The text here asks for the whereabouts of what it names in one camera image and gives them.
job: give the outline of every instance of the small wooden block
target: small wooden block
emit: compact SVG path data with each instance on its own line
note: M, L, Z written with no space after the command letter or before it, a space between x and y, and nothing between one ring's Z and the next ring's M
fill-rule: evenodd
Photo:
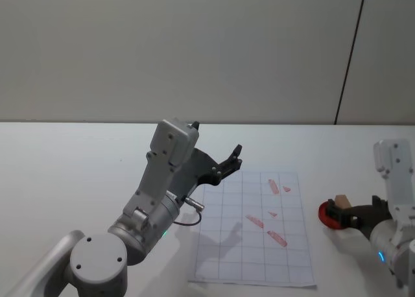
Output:
M337 195L335 197L335 204L341 209L350 208L351 204L346 195Z

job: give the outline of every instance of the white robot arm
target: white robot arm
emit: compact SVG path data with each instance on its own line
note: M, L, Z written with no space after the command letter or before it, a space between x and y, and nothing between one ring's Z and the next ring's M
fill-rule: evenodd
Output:
M127 266L142 262L172 223L201 221L204 206L190 197L196 187L218 185L241 167L242 146L216 163L195 148L197 139L197 122L160 122L140 185L108 233L69 233L6 297L57 297L68 283L80 297L124 296ZM198 222L175 222L184 203L196 209Z
M341 208L328 200L322 219L330 228L355 228L370 241L378 258L408 285L415 297L415 196L412 156L407 140L382 140L374 145L375 166L386 182L387 201L372 197L372 205Z

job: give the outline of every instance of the white table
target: white table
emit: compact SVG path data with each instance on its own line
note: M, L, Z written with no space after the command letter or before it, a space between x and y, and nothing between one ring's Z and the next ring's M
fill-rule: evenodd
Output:
M0 296L67 232L106 231L138 186L155 127L0 123ZM363 236L328 231L317 217L318 206L336 194L352 204L385 198L372 146L397 137L415 152L415 127L201 125L196 146L217 161L240 143L243 169L296 168L317 289L187 285L191 232L172 226L142 264L129 268L127 296L403 296ZM68 287L62 296L77 294Z

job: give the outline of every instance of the grid paper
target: grid paper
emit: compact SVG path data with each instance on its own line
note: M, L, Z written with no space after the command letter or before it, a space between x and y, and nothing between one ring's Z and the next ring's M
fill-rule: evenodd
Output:
M295 172L238 171L192 198L205 210L190 281L315 285Z

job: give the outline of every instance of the led light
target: led light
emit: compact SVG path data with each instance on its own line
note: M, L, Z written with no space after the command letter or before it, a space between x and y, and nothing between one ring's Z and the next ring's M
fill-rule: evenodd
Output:
M379 257L381 258L381 261L384 263L385 262L385 257L383 257L382 252L378 252L377 253L379 255Z

